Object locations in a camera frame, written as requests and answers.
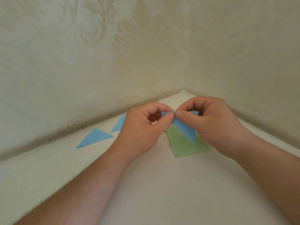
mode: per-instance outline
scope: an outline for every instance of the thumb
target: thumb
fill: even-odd
[[[172,124],[175,114],[170,112],[161,117],[154,125],[155,131],[161,135]]]
[[[189,125],[190,127],[194,128],[194,129],[199,128],[201,118],[202,118],[198,115],[195,115],[195,114],[190,113],[190,112],[185,111],[185,110],[176,111],[176,117],[180,121],[182,121],[183,123]]]

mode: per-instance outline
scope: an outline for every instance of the hand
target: hand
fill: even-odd
[[[161,112],[173,111],[169,106],[153,102],[132,108],[113,146],[119,148],[130,162],[148,152],[175,118],[174,113],[161,117]]]
[[[199,116],[188,111],[199,111]],[[253,134],[237,119],[223,99],[194,97],[183,103],[176,117],[196,129],[199,136],[221,154],[232,158]]]

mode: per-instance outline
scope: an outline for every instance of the person's right hand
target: person's right hand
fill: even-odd
[[[199,111],[199,116],[188,111]],[[200,137],[221,154],[233,158],[254,136],[223,99],[194,97],[176,110],[176,117],[194,128]]]

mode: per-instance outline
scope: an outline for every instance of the fingernail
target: fingernail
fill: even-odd
[[[175,118],[175,114],[172,113],[172,112],[169,113],[169,116],[170,116],[170,118],[171,118],[172,120]]]
[[[182,115],[182,112],[180,110],[176,111],[176,117],[180,118]]]

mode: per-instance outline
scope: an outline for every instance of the person's left hand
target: person's left hand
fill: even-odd
[[[130,162],[148,152],[175,118],[174,113],[161,117],[163,111],[173,109],[159,102],[132,108],[126,114],[122,129],[112,146]]]

